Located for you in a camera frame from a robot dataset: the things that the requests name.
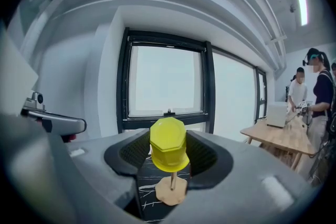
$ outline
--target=yellow object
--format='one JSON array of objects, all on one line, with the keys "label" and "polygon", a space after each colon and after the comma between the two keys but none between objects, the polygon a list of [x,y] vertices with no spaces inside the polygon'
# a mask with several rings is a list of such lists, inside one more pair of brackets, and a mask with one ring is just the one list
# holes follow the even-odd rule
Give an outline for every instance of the yellow object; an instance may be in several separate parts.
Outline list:
[{"label": "yellow object", "polygon": [[186,150],[186,131],[182,121],[159,119],[151,127],[150,142],[154,165],[165,172],[182,170],[189,163]]}]

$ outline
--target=window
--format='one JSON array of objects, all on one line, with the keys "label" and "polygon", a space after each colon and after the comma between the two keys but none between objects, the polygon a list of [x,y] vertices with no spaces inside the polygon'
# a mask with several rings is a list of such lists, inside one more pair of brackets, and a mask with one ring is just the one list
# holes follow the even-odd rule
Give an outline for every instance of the window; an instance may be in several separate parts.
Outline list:
[{"label": "window", "polygon": [[266,74],[258,68],[256,70],[257,84],[259,85],[257,89],[257,111],[255,122],[259,118],[266,116],[267,110],[267,84],[266,84]]},{"label": "window", "polygon": [[202,113],[201,66],[199,52],[132,46],[128,117]]},{"label": "window", "polygon": [[214,134],[236,141],[255,119],[256,83],[253,66],[237,61],[226,52],[213,50],[216,79]]},{"label": "window", "polygon": [[213,70],[209,42],[126,28],[117,74],[119,133],[149,128],[165,116],[212,133]]},{"label": "window", "polygon": [[188,130],[243,141],[240,130],[266,116],[266,74],[207,41],[126,28],[116,99],[119,133],[173,116]]}]

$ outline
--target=fluorescent light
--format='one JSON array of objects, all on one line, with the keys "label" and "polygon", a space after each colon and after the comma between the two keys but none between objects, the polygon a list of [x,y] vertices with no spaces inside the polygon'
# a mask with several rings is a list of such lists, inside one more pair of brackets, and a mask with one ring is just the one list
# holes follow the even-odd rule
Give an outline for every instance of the fluorescent light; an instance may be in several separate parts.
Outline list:
[{"label": "fluorescent light", "polygon": [[299,0],[301,12],[301,26],[308,23],[307,0]]}]

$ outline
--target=wooden dowel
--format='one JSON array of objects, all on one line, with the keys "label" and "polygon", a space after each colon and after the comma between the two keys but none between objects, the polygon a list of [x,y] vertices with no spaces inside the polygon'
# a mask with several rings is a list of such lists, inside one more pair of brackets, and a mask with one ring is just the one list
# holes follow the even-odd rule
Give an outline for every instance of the wooden dowel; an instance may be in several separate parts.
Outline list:
[{"label": "wooden dowel", "polygon": [[177,172],[173,172],[171,175],[171,184],[170,184],[170,190],[174,190],[176,186],[176,178],[177,178]]}]

